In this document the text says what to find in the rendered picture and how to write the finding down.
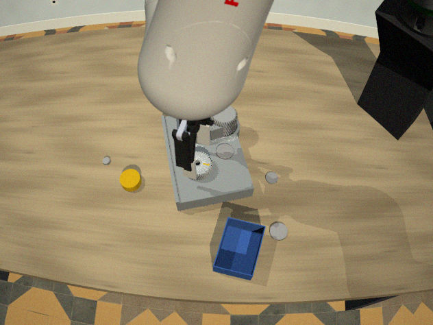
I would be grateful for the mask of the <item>blue open tray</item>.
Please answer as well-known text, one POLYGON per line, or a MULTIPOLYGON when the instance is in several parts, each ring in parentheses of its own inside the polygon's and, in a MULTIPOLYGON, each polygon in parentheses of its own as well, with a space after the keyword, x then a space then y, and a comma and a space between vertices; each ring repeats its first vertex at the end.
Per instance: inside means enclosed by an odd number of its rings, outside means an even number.
POLYGON ((264 229, 259 224, 231 217, 227 217, 225 227, 214 260, 213 271, 251 280, 256 268, 264 229))

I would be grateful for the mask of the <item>yellow disc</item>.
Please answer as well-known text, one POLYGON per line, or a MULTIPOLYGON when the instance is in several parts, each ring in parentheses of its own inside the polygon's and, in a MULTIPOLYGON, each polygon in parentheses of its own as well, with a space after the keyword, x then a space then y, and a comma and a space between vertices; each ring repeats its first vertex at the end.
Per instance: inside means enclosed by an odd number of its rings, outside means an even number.
POLYGON ((129 192, 137 190, 141 182, 140 174, 135 169, 127 169, 120 176, 122 187, 129 192))

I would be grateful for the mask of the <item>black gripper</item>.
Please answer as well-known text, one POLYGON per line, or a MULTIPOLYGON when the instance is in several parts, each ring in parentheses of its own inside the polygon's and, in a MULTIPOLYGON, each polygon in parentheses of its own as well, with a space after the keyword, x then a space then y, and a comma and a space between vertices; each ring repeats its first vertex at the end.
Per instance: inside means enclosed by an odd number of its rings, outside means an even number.
POLYGON ((198 121, 179 119, 179 121, 179 129, 173 129, 172 131, 176 166, 182 167, 183 176, 196 180, 196 136, 198 143, 210 146, 210 126, 213 126, 214 121, 210 120, 210 118, 198 121))

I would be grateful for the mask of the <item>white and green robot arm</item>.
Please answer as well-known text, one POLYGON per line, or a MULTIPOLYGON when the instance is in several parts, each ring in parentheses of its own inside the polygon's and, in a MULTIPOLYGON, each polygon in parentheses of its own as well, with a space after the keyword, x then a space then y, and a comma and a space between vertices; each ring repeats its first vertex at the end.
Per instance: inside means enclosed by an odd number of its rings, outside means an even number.
MULTIPOLYGON (((145 0, 138 79, 146 98, 160 112, 187 121, 228 108, 243 89, 273 2, 145 0)), ((433 0, 395 5, 410 30, 433 38, 433 0)))

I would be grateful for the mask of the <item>white gear with yellow arrow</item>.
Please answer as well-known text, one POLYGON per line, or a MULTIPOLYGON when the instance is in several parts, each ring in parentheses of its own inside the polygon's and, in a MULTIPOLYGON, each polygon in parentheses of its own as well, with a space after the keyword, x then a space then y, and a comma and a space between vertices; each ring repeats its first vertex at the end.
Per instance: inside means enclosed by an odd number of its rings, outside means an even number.
POLYGON ((195 161, 197 169, 196 180, 206 179, 212 173, 212 160, 206 153, 200 151, 195 152, 195 161))

